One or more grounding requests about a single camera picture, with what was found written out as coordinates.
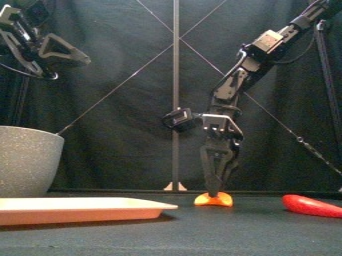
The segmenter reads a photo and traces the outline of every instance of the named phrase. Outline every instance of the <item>black table surface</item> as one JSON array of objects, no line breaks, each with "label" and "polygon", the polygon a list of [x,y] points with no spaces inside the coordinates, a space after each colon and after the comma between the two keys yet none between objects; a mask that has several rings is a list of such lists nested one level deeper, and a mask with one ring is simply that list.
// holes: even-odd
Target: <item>black table surface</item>
[{"label": "black table surface", "polygon": [[193,206],[190,193],[49,196],[126,197],[178,208],[149,220],[2,226],[0,255],[342,255],[342,219],[288,212],[280,196],[232,194],[232,207]]}]

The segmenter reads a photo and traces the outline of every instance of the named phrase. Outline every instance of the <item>red object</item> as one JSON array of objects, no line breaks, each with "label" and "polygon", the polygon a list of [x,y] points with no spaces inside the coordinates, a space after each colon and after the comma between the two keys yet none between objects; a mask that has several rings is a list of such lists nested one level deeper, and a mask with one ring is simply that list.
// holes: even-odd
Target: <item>red object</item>
[{"label": "red object", "polygon": [[321,217],[342,218],[342,208],[299,195],[284,195],[283,204],[285,208],[300,214]]}]

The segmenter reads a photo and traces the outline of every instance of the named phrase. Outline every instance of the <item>diagonal wire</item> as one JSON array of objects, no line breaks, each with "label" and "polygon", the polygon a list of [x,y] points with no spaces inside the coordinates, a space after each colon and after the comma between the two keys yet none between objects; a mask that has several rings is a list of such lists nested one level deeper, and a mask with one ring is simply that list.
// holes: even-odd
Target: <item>diagonal wire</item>
[{"label": "diagonal wire", "polygon": [[[142,5],[140,0],[136,0],[141,6],[146,9],[146,11],[150,13],[150,15],[157,19],[157,21],[165,26],[165,28],[173,33],[173,31],[169,29],[169,27],[165,25],[165,23],[160,20],[160,18],[153,14],[153,12]],[[182,37],[197,27],[197,25],[207,19],[207,17],[217,10],[217,8],[225,3],[227,0],[224,0],[212,10],[211,12],[203,17],[203,19],[189,28],[189,30],[178,37],[178,40],[186,45],[186,47],[196,53],[196,55],[205,61],[205,63],[220,73],[221,76],[224,76],[224,73],[219,70],[219,68],[212,64],[211,61],[195,50],[195,48],[182,40]],[[253,102],[253,104],[264,111],[264,113],[271,117],[271,119],[283,127],[283,129],[295,137],[296,142],[303,145],[303,147],[308,150],[308,152],[320,159],[327,167],[335,171],[340,176],[342,172],[335,168],[332,163],[329,163],[323,155],[317,152],[317,150],[307,143],[304,142],[303,137],[297,136],[293,131],[285,126],[285,124],[272,115],[272,113],[265,109],[265,107],[256,101],[256,99],[247,93],[243,92],[243,94],[247,96],[247,98]]]},{"label": "diagonal wire", "polygon": [[[207,19],[207,17],[216,11],[216,9],[224,4],[227,0],[224,0],[212,10],[211,12],[200,19],[200,21],[188,29],[188,31],[184,33],[182,36],[185,36],[193,29],[195,27]],[[149,14],[156,18],[156,20],[164,25],[164,27],[169,30],[170,33],[173,33],[172,29],[166,26],[166,24],[158,19],[158,17],[153,14],[153,12],[146,8],[146,6],[141,3],[140,0],[136,0],[136,2],[144,7],[144,9],[149,12]],[[61,135],[73,125],[78,120],[97,107],[97,105],[117,91],[120,87],[142,71],[142,69],[158,58],[160,55],[173,46],[173,44],[168,45],[166,48],[133,72],[133,74],[104,95],[104,97],[78,115],[78,117],[56,133],[57,135]]]}]

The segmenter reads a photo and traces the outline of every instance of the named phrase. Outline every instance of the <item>black cable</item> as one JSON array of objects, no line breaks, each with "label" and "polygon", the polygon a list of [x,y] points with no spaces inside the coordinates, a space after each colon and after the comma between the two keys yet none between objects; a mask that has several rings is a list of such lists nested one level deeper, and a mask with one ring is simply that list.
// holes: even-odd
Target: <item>black cable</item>
[{"label": "black cable", "polygon": [[36,75],[32,75],[32,74],[29,74],[29,73],[26,73],[26,72],[24,72],[24,71],[19,71],[19,70],[17,70],[17,69],[14,69],[14,68],[6,66],[6,65],[5,65],[3,63],[1,63],[1,62],[0,62],[0,66],[1,66],[3,69],[6,69],[6,70],[9,70],[9,71],[11,71],[11,72],[19,74],[21,76],[25,76],[25,77],[30,77],[30,78],[36,78],[36,79],[42,79],[42,80],[48,80],[48,81],[53,81],[53,80],[56,80],[56,79],[58,78],[58,74],[57,74],[56,72],[53,73],[53,77],[44,77],[44,76],[36,76]]}]

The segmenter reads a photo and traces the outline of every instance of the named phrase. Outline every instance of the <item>metal pole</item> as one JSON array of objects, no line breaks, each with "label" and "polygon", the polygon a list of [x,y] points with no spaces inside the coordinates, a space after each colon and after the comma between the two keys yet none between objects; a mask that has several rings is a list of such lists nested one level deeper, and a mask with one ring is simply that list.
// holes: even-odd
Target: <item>metal pole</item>
[{"label": "metal pole", "polygon": [[[173,0],[173,109],[178,107],[178,0]],[[172,131],[172,191],[178,190],[178,135]]]}]

